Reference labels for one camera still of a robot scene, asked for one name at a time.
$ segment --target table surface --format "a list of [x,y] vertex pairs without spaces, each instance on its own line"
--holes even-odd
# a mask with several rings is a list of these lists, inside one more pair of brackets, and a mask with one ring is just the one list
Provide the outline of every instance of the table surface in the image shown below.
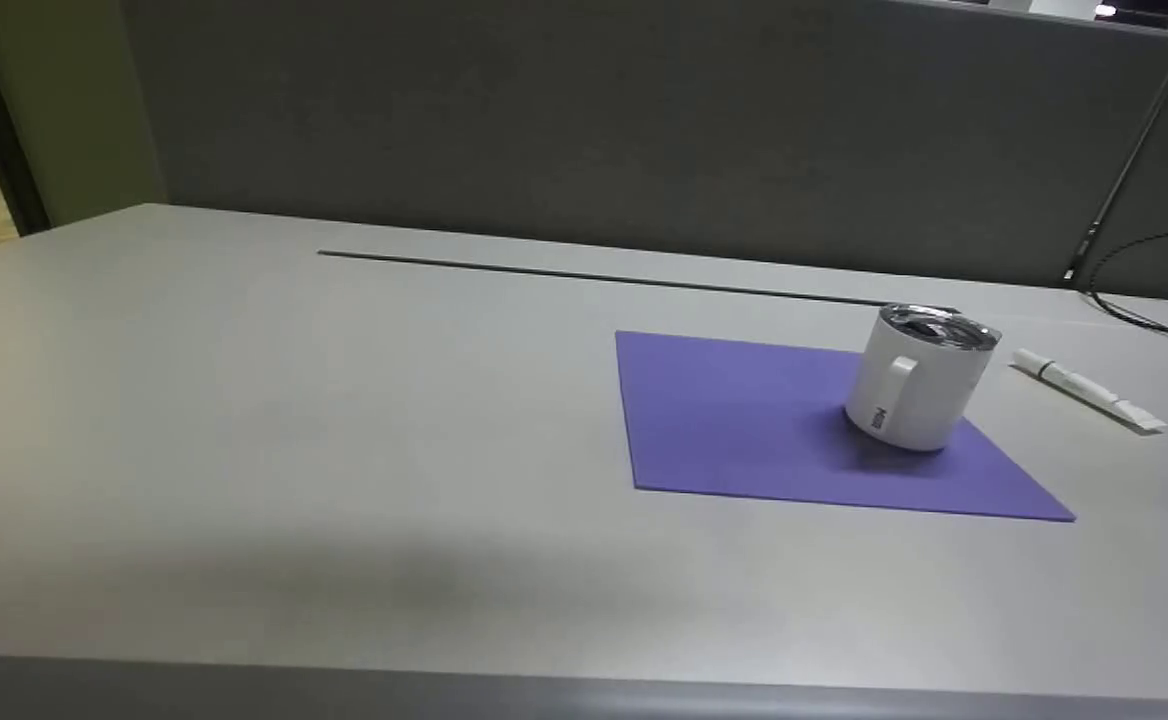
[[[637,492],[616,334],[1008,334],[972,420],[1079,521]],[[1071,292],[131,208],[0,248],[0,656],[1168,702],[1168,341]]]

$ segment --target white cup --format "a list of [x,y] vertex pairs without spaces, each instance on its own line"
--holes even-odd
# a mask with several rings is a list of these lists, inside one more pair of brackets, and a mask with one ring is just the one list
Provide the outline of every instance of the white cup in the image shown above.
[[957,307],[886,304],[861,362],[849,420],[907,451],[946,448],[996,341],[1000,334]]

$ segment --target marker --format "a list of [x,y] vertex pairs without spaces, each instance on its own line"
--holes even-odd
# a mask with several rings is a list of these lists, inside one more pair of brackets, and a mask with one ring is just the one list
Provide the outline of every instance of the marker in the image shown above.
[[1113,388],[1041,357],[1041,353],[1028,353],[1021,350],[1016,362],[1012,362],[1026,376],[1041,382],[1041,383],[1053,383],[1056,392],[1079,401],[1079,405],[1093,405],[1096,414],[1137,429],[1141,437],[1158,437],[1166,434],[1168,424],[1162,415],[1154,415],[1147,407],[1131,405],[1131,401],[1120,401]]

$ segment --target metal lid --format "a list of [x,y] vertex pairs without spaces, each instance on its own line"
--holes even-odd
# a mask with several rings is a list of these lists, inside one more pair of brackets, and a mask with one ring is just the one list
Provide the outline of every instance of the metal lid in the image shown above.
[[966,353],[994,353],[1000,334],[990,325],[970,321],[957,307],[938,304],[886,304],[881,318],[899,328],[904,338],[928,341],[928,346],[951,346]]

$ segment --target mug handle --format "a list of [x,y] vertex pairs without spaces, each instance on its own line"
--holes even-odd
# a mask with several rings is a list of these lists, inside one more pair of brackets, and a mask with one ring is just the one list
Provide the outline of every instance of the mug handle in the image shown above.
[[871,434],[881,434],[881,437],[894,434],[896,405],[899,405],[904,383],[907,383],[911,373],[918,373],[918,362],[911,357],[896,357],[889,366],[889,373],[877,383]]

